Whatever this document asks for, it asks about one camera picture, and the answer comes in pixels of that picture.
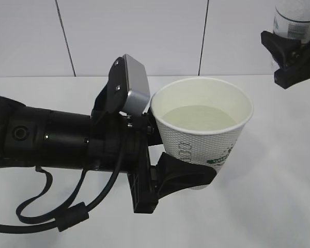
black strap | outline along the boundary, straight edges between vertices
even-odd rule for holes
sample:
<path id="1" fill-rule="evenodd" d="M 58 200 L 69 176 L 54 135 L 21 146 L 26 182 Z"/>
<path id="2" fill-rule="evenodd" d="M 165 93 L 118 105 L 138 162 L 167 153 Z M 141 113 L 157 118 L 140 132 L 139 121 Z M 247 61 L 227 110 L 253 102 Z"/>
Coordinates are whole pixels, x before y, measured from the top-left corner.
<path id="1" fill-rule="evenodd" d="M 68 199 L 66 199 L 65 202 L 63 202 L 60 206 L 58 206 L 57 208 L 55 208 L 54 210 L 40 215 L 40 216 L 36 216 L 36 217 L 26 217 L 23 216 L 21 213 L 22 211 L 33 201 L 35 201 L 36 199 L 38 199 L 39 197 L 41 197 L 42 195 L 44 195 L 51 187 L 52 183 L 53 183 L 53 176 L 52 174 L 50 174 L 49 172 L 45 171 L 44 169 L 42 169 L 40 166 L 36 166 L 36 171 L 40 172 L 40 173 L 44 173 L 46 175 L 46 184 L 45 187 L 43 188 L 43 190 L 41 191 L 41 193 L 35 197 L 30 198 L 29 200 L 26 200 L 25 202 L 21 203 L 17 208 L 16 208 L 16 215 L 19 218 L 19 220 L 25 224 L 40 224 L 46 221 L 49 221 L 51 219 L 56 218 L 57 216 L 59 216 L 60 214 L 62 214 L 65 210 L 67 210 L 70 205 L 73 203 L 73 201 L 75 200 L 79 189 L 82 186 L 82 183 L 84 181 L 85 175 L 87 173 L 87 170 L 84 169 L 82 171 L 81 177 L 79 179 L 79 182 L 76 186 L 76 188 L 74 189 L 74 191 L 72 192 L 72 194 L 69 196 Z"/>

cup rim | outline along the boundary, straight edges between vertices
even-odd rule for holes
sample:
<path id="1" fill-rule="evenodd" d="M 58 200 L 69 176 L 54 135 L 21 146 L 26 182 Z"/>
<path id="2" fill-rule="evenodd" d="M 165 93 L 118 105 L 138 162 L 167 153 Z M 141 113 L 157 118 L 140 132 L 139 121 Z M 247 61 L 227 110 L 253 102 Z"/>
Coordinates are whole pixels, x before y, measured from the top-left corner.
<path id="1" fill-rule="evenodd" d="M 225 128 L 225 129 L 219 129 L 219 130 L 215 130 L 215 131 L 196 131 L 196 130 L 190 130 L 190 129 L 185 129 L 185 128 L 179 128 L 179 127 L 176 127 L 170 123 L 168 123 L 167 121 L 163 120 L 162 118 L 160 118 L 159 116 L 156 115 L 156 113 L 154 113 L 153 111 L 153 108 L 152 108 L 152 102 L 153 102 L 153 99 L 154 97 L 159 94 L 160 92 L 162 92 L 163 90 L 165 90 L 166 88 L 174 85 L 174 84 L 178 84 L 178 83 L 181 83 L 181 82 L 184 82 L 184 81 L 189 81 L 189 80 L 216 80 L 216 81 L 220 81 L 224 84 L 228 84 L 234 88 L 236 88 L 237 90 L 239 90 L 248 100 L 250 106 L 251 106 L 251 111 L 250 111 L 250 114 L 247 116 L 247 118 L 244 120 L 244 121 L 241 121 L 240 123 L 232 126 L 232 127 L 229 127 L 229 128 Z M 199 76 L 199 77 L 188 77 L 186 79 L 180 79 L 180 80 L 177 80 L 177 81 L 174 81 L 164 87 L 162 87 L 161 89 L 159 89 L 151 98 L 150 100 L 150 109 L 152 111 L 152 114 L 153 116 L 155 117 L 155 119 L 157 121 L 159 121 L 160 123 L 162 123 L 163 125 L 171 128 L 171 129 L 174 129 L 178 132 L 182 132 L 182 133 L 187 133 L 187 134 L 194 134 L 194 135 L 214 135 L 214 134 L 221 134 L 221 133 L 227 133 L 229 131 L 232 131 L 232 130 L 235 130 L 237 128 L 240 128 L 242 126 L 244 126 L 253 116 L 254 114 L 254 105 L 253 105 L 253 102 L 251 101 L 250 97 L 241 89 L 239 88 L 238 86 L 232 84 L 232 83 L 229 83 L 225 80 L 222 80 L 222 79 L 215 79 L 213 77 L 204 77 L 204 76 Z"/>

plastic bottle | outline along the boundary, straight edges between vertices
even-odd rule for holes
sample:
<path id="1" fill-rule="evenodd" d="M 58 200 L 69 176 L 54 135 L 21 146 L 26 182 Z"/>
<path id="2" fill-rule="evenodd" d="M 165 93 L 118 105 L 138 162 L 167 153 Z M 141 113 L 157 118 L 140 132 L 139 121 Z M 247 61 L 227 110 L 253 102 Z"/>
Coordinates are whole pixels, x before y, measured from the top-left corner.
<path id="1" fill-rule="evenodd" d="M 310 41 L 310 0 L 277 0 L 273 31 L 289 39 Z"/>

green logo on cup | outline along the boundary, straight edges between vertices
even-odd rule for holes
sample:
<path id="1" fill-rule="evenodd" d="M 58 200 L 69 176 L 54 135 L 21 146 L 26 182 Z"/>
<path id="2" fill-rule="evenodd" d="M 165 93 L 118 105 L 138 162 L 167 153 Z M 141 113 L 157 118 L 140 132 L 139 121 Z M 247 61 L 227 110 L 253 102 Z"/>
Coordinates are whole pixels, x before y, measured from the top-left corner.
<path id="1" fill-rule="evenodd" d="M 225 159 L 227 159 L 228 155 L 225 155 L 219 159 L 207 160 L 207 163 L 208 164 L 217 164 L 217 163 L 223 162 Z"/>
<path id="2" fill-rule="evenodd" d="M 221 157 L 221 158 L 219 158 L 219 159 L 207 160 L 207 163 L 208 163 L 208 164 L 217 164 L 217 163 L 224 162 L 224 161 L 227 159 L 228 155 L 231 153 L 234 144 L 235 144 L 235 142 L 234 142 L 233 144 L 231 144 L 231 146 L 228 147 L 227 150 L 225 150 L 225 151 L 222 153 L 222 154 L 227 153 L 225 156 L 223 156 L 223 157 Z"/>

black cable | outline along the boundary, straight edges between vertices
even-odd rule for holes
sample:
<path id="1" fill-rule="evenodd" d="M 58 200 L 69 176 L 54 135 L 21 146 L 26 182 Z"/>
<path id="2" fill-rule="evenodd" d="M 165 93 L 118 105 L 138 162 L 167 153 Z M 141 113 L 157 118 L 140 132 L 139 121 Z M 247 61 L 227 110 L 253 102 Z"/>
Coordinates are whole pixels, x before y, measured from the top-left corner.
<path id="1" fill-rule="evenodd" d="M 110 179 L 108 180 L 107 184 L 105 185 L 101 193 L 90 204 L 86 206 L 88 212 L 90 212 L 97 205 L 99 205 L 102 202 L 102 200 L 108 195 L 109 191 L 113 187 L 118 177 L 118 174 L 119 174 L 119 171 L 121 169 L 122 162 L 124 159 L 125 149 L 126 149 L 126 139 L 127 139 L 127 133 L 125 132 L 125 134 L 123 135 L 123 139 L 121 140 L 120 150 L 119 150 L 118 158 L 117 158 L 113 173 L 111 174 Z M 39 233 L 41 231 L 50 230 L 56 227 L 57 227 L 56 221 L 51 221 L 48 223 L 43 223 L 40 225 L 33 225 L 33 226 L 10 226 L 10 225 L 0 224 L 0 233 L 32 234 L 32 233 Z"/>
<path id="2" fill-rule="evenodd" d="M 102 202 L 102 200 L 108 195 L 109 191 L 112 189 L 118 177 L 118 174 L 119 174 L 119 171 L 122 166 L 123 159 L 124 159 L 125 149 L 126 149 L 126 139 L 127 139 L 127 133 L 125 131 L 125 134 L 123 135 L 123 139 L 121 140 L 119 154 L 118 154 L 118 158 L 117 158 L 113 173 L 111 174 L 107 184 L 105 185 L 101 193 L 90 204 L 86 206 L 88 212 L 90 212 L 93 208 L 99 205 Z"/>
<path id="3" fill-rule="evenodd" d="M 0 225 L 0 233 L 3 234 L 33 234 L 47 231 L 56 227 L 55 221 L 33 226 L 7 226 Z"/>
<path id="4" fill-rule="evenodd" d="M 84 169 L 82 171 L 81 177 L 79 179 L 79 182 L 76 186 L 76 188 L 74 189 L 74 191 L 72 192 L 72 194 L 68 197 L 68 199 L 66 199 L 60 206 L 58 206 L 57 208 L 53 209 L 52 211 L 45 213 L 43 215 L 40 216 L 35 216 L 35 217 L 27 217 L 27 216 L 23 216 L 21 213 L 22 211 L 33 201 L 35 201 L 36 199 L 40 198 L 42 195 L 44 195 L 51 187 L 52 182 L 53 182 L 53 177 L 52 175 L 45 171 L 44 169 L 42 169 L 41 167 L 36 167 L 36 171 L 40 172 L 40 173 L 44 173 L 46 175 L 46 185 L 43 188 L 42 192 L 35 196 L 32 197 L 26 201 L 24 201 L 23 203 L 21 203 L 17 208 L 16 208 L 16 215 L 19 218 L 19 220 L 25 224 L 40 224 L 40 223 L 44 223 L 46 221 L 49 221 L 51 219 L 56 218 L 57 216 L 59 216 L 60 214 L 62 214 L 65 210 L 67 210 L 70 205 L 73 203 L 73 201 L 76 199 L 77 194 L 82 186 L 82 183 L 84 181 L 84 178 L 86 176 L 87 170 Z"/>

